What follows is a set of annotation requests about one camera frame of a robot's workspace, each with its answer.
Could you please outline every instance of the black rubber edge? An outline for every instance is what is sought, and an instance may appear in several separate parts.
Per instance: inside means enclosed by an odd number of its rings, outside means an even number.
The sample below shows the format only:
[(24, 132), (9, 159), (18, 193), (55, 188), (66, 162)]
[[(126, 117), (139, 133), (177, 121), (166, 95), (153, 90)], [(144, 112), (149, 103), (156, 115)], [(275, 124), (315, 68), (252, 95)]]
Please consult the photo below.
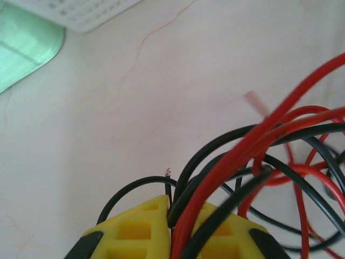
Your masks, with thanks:
[(65, 259), (90, 259), (102, 237), (103, 232), (101, 231), (95, 231), (81, 237)]
[(291, 259), (270, 234), (256, 228), (249, 230), (249, 234), (265, 259)]

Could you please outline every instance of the white plastic tray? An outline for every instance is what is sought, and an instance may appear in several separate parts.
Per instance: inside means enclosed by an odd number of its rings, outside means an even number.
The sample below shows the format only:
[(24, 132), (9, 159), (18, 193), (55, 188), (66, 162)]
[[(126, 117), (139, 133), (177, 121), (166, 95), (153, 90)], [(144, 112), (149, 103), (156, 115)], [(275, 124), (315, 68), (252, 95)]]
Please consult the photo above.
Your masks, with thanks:
[(141, 0), (8, 0), (76, 32), (88, 32)]

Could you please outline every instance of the green plastic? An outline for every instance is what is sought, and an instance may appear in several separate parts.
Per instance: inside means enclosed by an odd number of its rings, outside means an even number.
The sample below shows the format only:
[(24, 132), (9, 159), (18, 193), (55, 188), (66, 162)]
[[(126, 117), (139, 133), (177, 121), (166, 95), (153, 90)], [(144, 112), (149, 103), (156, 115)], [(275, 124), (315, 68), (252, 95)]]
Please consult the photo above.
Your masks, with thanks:
[(65, 29), (0, 1), (0, 93), (51, 60)]

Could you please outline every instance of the marble surface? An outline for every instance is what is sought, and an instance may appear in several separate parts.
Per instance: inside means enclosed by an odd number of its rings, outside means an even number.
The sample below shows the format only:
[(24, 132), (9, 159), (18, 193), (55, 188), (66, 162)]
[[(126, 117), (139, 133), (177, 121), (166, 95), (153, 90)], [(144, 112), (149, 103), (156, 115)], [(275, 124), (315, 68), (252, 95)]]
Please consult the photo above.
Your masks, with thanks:
[[(88, 34), (68, 31), (51, 62), (0, 95), (0, 258), (63, 258), (119, 188), (168, 167), (177, 178), (208, 141), (259, 122), (243, 95), (254, 90), (274, 109), (345, 51), (344, 12), (341, 0), (144, 0)], [(344, 71), (299, 105), (343, 105)], [(344, 149), (339, 134), (329, 142)], [(309, 150), (295, 145), (300, 161)], [(271, 153), (285, 157), (282, 148)], [(142, 187), (113, 214), (163, 192)], [(210, 201), (223, 198), (217, 191)], [(306, 202), (312, 225), (332, 233)], [(265, 189), (254, 204), (299, 226), (291, 185)], [(281, 242), (300, 243), (263, 225)], [(343, 256), (344, 244), (335, 246)]]

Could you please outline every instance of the wire bundle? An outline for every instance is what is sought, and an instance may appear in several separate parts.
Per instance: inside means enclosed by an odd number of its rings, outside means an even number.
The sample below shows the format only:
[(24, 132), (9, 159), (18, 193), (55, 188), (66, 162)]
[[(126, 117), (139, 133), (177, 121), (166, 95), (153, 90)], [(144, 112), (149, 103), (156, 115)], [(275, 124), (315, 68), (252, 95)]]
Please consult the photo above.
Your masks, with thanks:
[[(339, 167), (345, 161), (345, 152), (339, 154), (323, 143), (328, 134), (345, 132), (343, 121), (345, 107), (328, 110), (320, 106), (304, 106), (289, 112), (312, 86), (343, 64), (345, 64), (345, 53), (325, 63), (303, 80), (270, 115), (266, 116), (261, 124), (236, 129), (206, 144), (187, 163), (177, 182), (170, 177), (150, 176), (125, 186), (109, 200), (97, 223), (106, 220), (117, 201), (132, 189), (151, 182), (163, 182), (169, 196), (171, 196), (171, 191), (167, 187), (176, 186), (167, 216), (168, 227), (175, 228), (171, 240), (171, 259), (196, 258), (210, 236), (237, 206), (238, 215), (242, 217), (246, 217), (247, 212), (250, 212), (270, 224), (301, 235), (301, 248), (283, 247), (288, 251), (300, 253), (302, 259), (308, 258), (311, 251), (322, 249), (333, 258), (343, 258), (328, 247), (345, 237), (345, 223), (304, 177), (313, 175), (318, 178), (326, 186), (327, 191), (332, 193), (332, 197), (337, 200), (345, 214), (345, 176)], [(313, 115), (298, 118), (306, 114)], [(333, 123), (317, 125), (327, 120)], [(239, 138), (242, 139), (234, 148), (213, 158), (196, 177), (190, 179), (197, 166), (209, 154)], [(304, 164), (295, 163), (289, 146), (289, 142), (297, 139), (302, 139), (313, 148)], [(288, 154), (287, 165), (266, 154), (270, 146), (281, 144), (284, 144)], [(321, 155), (324, 162), (311, 165), (316, 153)], [(253, 166), (246, 168), (247, 163), (252, 159)], [(326, 174), (321, 172), (323, 169), (327, 169)], [(250, 174), (253, 178), (242, 186), (242, 177)], [(334, 177), (340, 189), (331, 177)], [(236, 179), (235, 191), (226, 184), (227, 181), (233, 179)], [(264, 186), (278, 186), (291, 181), (294, 183), (301, 229), (287, 226), (251, 207), (252, 201)], [(218, 187), (223, 188), (230, 197), (190, 237), (202, 205)], [(338, 231), (333, 236), (324, 240), (313, 230), (307, 219), (302, 192), (305, 192), (316, 203), (337, 228)], [(319, 242), (310, 246), (309, 238)]]

